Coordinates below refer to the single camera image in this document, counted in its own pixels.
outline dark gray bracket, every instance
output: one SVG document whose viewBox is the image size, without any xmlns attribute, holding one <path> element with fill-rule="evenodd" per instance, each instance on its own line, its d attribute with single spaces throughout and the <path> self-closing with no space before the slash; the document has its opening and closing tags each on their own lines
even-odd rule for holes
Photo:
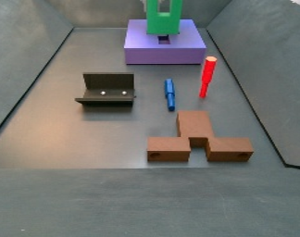
<svg viewBox="0 0 300 237">
<path fill-rule="evenodd" d="M 86 93 L 77 102 L 85 106 L 133 105 L 136 98 L 134 73 L 83 73 Z"/>
</svg>

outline red cylinder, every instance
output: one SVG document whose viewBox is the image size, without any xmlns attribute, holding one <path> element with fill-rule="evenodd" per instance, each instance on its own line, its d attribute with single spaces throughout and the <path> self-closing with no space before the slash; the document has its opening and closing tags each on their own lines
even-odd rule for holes
<svg viewBox="0 0 300 237">
<path fill-rule="evenodd" d="M 202 73 L 202 87 L 200 92 L 200 97 L 205 98 L 208 93 L 209 83 L 213 78 L 213 72 L 216 67 L 217 58 L 214 56 L 208 56 L 205 60 L 205 69 Z"/>
</svg>

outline green object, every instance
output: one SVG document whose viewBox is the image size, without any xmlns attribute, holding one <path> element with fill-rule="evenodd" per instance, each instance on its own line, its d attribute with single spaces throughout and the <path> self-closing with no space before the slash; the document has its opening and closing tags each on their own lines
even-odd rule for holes
<svg viewBox="0 0 300 237">
<path fill-rule="evenodd" d="M 182 0 L 170 0 L 170 12 L 158 12 L 158 0 L 146 1 L 149 34 L 178 34 Z"/>
</svg>

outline purple block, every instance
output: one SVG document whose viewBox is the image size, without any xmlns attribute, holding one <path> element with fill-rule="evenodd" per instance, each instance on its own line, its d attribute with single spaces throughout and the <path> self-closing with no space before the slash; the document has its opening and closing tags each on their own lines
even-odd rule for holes
<svg viewBox="0 0 300 237">
<path fill-rule="evenodd" d="M 180 34 L 146 34 L 146 19 L 132 19 L 125 38 L 126 64 L 201 64 L 206 46 L 192 19 L 180 22 Z"/>
</svg>

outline brown block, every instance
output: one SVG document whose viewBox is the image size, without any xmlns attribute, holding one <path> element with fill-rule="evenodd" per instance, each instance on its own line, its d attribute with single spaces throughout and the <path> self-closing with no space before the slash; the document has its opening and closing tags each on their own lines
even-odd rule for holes
<svg viewBox="0 0 300 237">
<path fill-rule="evenodd" d="M 176 125 L 177 135 L 190 139 L 192 147 L 206 147 L 209 137 L 214 137 L 206 111 L 178 111 Z"/>
<path fill-rule="evenodd" d="M 149 137 L 148 161 L 188 162 L 190 158 L 190 143 L 182 137 Z"/>
<path fill-rule="evenodd" d="M 208 161 L 248 161 L 253 153 L 249 138 L 209 138 Z"/>
</svg>

